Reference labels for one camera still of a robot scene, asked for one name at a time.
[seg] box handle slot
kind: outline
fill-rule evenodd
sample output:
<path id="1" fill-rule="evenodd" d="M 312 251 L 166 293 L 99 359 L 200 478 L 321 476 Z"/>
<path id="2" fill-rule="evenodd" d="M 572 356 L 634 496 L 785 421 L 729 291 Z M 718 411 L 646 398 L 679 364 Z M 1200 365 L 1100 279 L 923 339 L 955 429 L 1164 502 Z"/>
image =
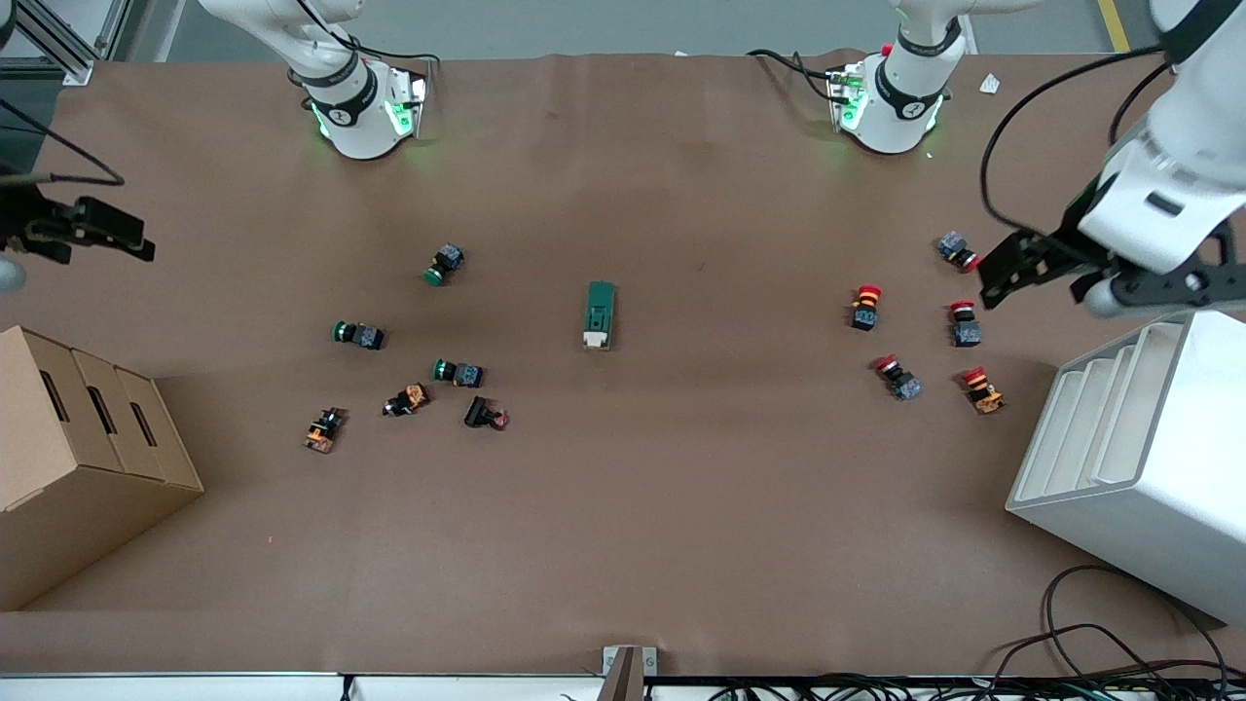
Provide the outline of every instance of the box handle slot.
<path id="1" fill-rule="evenodd" d="M 70 416 L 65 412 L 65 405 L 61 403 L 61 393 L 56 392 L 56 383 L 52 382 L 52 376 L 45 371 L 39 371 L 39 377 L 44 379 L 44 388 L 47 390 L 47 398 L 52 401 L 52 408 L 56 410 L 56 418 L 70 423 Z"/>
<path id="2" fill-rule="evenodd" d="M 156 448 L 156 437 L 152 436 L 152 428 L 147 426 L 147 417 L 143 416 L 143 408 L 133 402 L 130 403 L 130 408 L 135 411 L 135 418 L 138 420 L 138 428 L 143 430 L 143 438 L 147 440 L 147 446 Z"/>
<path id="3" fill-rule="evenodd" d="M 116 425 L 112 423 L 112 417 L 108 415 L 108 407 L 103 403 L 103 397 L 100 396 L 100 391 L 86 386 L 87 395 L 91 396 L 91 403 L 95 405 L 95 412 L 100 415 L 100 423 L 103 425 L 103 431 L 106 433 L 117 433 Z"/>

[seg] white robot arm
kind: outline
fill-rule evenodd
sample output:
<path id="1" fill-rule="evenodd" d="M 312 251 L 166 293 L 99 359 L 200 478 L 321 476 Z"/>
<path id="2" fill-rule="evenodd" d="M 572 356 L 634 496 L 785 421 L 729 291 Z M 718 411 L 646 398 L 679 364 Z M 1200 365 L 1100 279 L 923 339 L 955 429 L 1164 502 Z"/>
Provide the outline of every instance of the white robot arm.
<path id="1" fill-rule="evenodd" d="M 982 298 L 1064 274 L 1096 314 L 1246 305 L 1229 217 L 1246 204 L 1246 4 L 1153 0 L 1176 72 L 1049 235 L 1017 230 L 982 259 Z M 1219 261 L 1197 249 L 1207 238 Z"/>
<path id="2" fill-rule="evenodd" d="M 1015 12 L 1042 0 L 888 0 L 900 32 L 888 55 L 873 54 L 831 81 L 831 120 L 865 147 L 902 153 L 934 126 L 943 87 L 964 55 L 961 15 Z"/>
<path id="3" fill-rule="evenodd" d="M 419 128 L 427 77 L 366 57 L 335 22 L 364 0 L 199 0 L 275 51 L 312 96 L 320 132 L 344 156 L 375 158 Z"/>

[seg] cardboard box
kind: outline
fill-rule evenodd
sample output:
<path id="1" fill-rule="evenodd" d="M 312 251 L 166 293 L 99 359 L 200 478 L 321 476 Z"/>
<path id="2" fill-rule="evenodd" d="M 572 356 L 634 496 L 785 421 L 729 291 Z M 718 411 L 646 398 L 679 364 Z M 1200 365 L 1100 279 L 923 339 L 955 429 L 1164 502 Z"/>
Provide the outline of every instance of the cardboard box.
<path id="1" fill-rule="evenodd" d="M 203 493 L 150 380 L 0 332 L 0 610 L 19 609 Z"/>

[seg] white container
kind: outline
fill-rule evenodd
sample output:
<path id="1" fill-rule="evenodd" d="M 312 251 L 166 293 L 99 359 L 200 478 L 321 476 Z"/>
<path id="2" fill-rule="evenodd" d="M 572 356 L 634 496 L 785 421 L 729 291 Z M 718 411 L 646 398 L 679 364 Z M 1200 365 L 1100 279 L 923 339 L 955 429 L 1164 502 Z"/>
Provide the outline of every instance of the white container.
<path id="1" fill-rule="evenodd" d="M 1246 626 L 1246 324 L 1168 316 L 1060 369 L 1006 508 Z"/>

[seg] brown table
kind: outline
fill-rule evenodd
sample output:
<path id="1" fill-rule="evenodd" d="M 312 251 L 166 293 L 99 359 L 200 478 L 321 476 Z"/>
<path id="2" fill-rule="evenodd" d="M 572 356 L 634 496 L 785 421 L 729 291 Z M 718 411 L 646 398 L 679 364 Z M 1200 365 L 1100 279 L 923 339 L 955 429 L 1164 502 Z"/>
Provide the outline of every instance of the brown table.
<path id="1" fill-rule="evenodd" d="M 101 195 L 147 220 L 157 260 L 26 260 L 0 321 L 163 379 L 207 494 L 0 616 L 0 666 L 569 672 L 629 641 L 680 674 L 993 669 L 1039 631 L 1048 580 L 1089 560 L 1003 510 L 1054 369 L 1139 321 L 1052 284 L 951 347 L 946 305 L 976 280 L 932 242 L 1003 237 L 978 203 L 986 137 L 1083 60 L 968 57 L 941 126 L 897 157 L 751 59 L 454 62 L 439 138 L 365 163 L 315 136 L 282 66 L 98 66 L 55 127 L 128 178 Z M 1151 65 L 1018 118 L 1001 207 L 1054 224 Z M 52 147 L 44 164 L 88 168 Z M 445 240 L 468 261 L 434 289 Z M 579 347 L 598 278 L 619 285 L 608 355 Z M 844 321 L 862 283 L 883 288 L 872 332 Z M 338 319 L 391 342 L 334 344 Z M 917 402 L 872 372 L 887 354 L 925 381 Z M 439 357 L 487 369 L 505 433 L 464 428 L 472 392 L 442 385 L 416 417 L 379 416 Z M 953 380 L 977 365 L 998 416 Z M 323 457 L 300 438 L 330 406 L 351 416 Z M 1070 581 L 1058 616 L 1151 659 L 1207 655 L 1106 578 Z M 1217 637 L 1241 664 L 1246 631 Z M 1042 651 L 1013 669 L 1057 670 Z"/>

